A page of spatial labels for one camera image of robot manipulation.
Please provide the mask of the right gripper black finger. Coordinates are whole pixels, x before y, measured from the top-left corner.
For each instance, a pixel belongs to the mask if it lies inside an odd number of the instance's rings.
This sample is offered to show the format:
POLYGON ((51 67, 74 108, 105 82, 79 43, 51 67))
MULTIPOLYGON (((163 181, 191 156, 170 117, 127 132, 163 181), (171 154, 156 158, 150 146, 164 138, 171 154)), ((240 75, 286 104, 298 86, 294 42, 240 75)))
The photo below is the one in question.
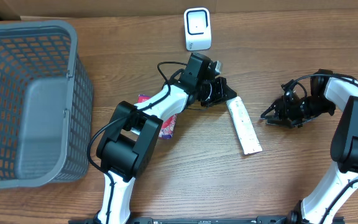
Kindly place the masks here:
POLYGON ((272 125, 277 125, 277 126, 284 126, 284 127, 288 127, 288 128, 292 128, 292 122, 289 119, 279 119, 279 118, 274 118, 272 116, 269 116, 266 119, 266 123, 267 124, 272 124, 272 125))
POLYGON ((260 119, 278 119, 280 117, 280 100, 275 100, 261 115, 260 119))

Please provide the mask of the white tube pouch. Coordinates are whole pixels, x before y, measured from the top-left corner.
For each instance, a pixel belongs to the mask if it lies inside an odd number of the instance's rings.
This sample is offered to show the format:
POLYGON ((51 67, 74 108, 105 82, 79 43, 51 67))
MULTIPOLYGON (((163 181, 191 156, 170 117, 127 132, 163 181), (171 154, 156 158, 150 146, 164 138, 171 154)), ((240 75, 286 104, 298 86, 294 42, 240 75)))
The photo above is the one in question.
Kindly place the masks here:
POLYGON ((244 155, 262 152, 250 116, 242 99, 237 96, 226 101, 244 155))

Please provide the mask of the red purple snack pack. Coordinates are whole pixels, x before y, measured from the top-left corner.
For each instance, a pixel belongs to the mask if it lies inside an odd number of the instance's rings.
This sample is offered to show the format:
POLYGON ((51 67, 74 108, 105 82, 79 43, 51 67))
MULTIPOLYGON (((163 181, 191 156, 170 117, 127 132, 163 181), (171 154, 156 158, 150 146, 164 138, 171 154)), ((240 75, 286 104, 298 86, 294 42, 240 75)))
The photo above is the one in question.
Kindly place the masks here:
MULTIPOLYGON (((139 95, 137 102, 138 103, 143 103, 147 100, 149 100, 150 97, 147 95, 139 95)), ((175 124, 177 121, 177 114, 174 114, 173 116, 171 116, 170 118, 168 118, 163 124, 162 124, 162 128, 159 132, 159 138, 160 139, 171 139, 173 137, 173 132, 174 132, 174 128, 175 128, 175 124)))

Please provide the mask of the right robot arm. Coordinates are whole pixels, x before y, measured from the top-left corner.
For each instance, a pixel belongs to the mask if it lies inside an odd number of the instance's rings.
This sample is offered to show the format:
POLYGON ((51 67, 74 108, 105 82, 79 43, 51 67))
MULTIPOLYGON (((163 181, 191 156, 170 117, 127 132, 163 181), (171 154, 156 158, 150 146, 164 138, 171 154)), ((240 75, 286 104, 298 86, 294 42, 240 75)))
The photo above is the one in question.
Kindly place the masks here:
POLYGON ((300 98, 301 78, 282 84, 283 95, 261 115, 268 124, 302 127, 323 113, 342 115, 330 146, 332 163, 309 196, 300 200, 284 223, 335 223, 335 214, 358 189, 358 81, 350 75, 319 69, 307 75, 310 91, 300 98))

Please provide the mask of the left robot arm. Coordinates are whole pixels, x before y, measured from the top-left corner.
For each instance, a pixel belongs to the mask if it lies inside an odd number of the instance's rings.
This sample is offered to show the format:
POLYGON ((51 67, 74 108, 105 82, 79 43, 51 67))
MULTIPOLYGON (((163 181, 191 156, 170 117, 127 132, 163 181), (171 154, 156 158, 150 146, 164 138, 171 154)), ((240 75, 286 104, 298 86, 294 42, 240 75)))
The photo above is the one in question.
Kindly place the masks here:
POLYGON ((192 53, 186 63, 165 78, 161 90, 141 103, 120 102, 108 124, 91 139, 99 139, 96 168, 104 175, 104 196, 92 223, 126 223, 135 180, 150 162, 162 125, 198 101, 204 108, 237 96, 221 76, 223 65, 192 53))

